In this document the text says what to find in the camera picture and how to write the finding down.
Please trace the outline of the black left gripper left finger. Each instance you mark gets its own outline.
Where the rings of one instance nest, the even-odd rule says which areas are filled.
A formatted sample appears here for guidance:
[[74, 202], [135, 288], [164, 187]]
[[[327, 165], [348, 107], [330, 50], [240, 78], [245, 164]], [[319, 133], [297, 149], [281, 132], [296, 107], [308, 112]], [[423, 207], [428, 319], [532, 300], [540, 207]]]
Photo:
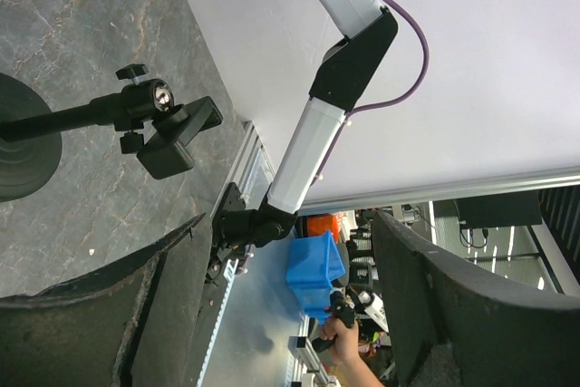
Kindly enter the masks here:
[[169, 252], [202, 220], [36, 295], [2, 298], [2, 385], [131, 386]]

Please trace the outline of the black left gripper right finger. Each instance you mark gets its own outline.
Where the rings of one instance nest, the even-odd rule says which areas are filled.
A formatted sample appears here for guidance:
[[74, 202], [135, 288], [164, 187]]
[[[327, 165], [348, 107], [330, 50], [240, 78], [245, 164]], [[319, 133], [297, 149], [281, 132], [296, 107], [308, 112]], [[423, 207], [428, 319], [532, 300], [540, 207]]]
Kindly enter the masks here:
[[578, 297], [497, 276], [383, 212], [372, 245], [401, 386], [578, 385]]

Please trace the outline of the black phone stand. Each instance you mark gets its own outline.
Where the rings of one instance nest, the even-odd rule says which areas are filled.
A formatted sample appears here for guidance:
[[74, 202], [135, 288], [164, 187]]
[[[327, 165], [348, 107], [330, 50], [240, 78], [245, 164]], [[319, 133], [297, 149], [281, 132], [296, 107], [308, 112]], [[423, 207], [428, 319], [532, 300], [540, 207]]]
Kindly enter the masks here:
[[90, 126], [112, 126], [121, 134], [123, 154], [133, 154], [156, 180], [194, 166], [187, 146], [202, 131], [216, 128], [223, 116], [206, 96], [177, 104], [169, 85], [148, 78], [142, 63], [116, 72], [127, 85], [120, 92], [62, 111], [14, 77], [1, 76], [1, 200], [26, 198], [44, 187], [57, 171], [62, 134]]

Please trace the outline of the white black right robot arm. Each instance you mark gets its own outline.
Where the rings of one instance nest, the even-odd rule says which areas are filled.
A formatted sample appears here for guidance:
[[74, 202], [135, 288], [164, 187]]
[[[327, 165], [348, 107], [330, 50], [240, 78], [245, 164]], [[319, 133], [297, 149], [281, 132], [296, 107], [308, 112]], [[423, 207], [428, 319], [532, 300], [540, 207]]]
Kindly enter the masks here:
[[293, 136], [256, 209], [222, 211], [219, 247], [263, 247], [285, 238], [324, 156], [391, 47], [398, 24], [380, 0], [318, 0], [343, 38], [324, 56]]

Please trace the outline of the person's hand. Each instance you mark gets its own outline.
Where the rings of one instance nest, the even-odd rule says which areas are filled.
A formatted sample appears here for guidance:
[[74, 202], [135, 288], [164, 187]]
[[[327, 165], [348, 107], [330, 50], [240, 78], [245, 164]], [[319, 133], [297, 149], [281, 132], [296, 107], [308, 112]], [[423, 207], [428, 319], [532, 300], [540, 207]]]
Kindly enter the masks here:
[[337, 365], [352, 366], [360, 360], [357, 323], [347, 327], [341, 319], [331, 316], [325, 321], [319, 338], [324, 343], [331, 343], [328, 351]]

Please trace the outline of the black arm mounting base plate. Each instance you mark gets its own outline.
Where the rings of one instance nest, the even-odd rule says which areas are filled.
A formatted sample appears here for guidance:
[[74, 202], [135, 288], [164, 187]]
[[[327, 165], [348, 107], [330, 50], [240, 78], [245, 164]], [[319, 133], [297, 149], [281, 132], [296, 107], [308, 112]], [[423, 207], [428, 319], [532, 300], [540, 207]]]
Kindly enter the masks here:
[[249, 211], [239, 186], [229, 182], [212, 220], [212, 244], [204, 283], [214, 285], [226, 266], [247, 257], [247, 245], [241, 240]]

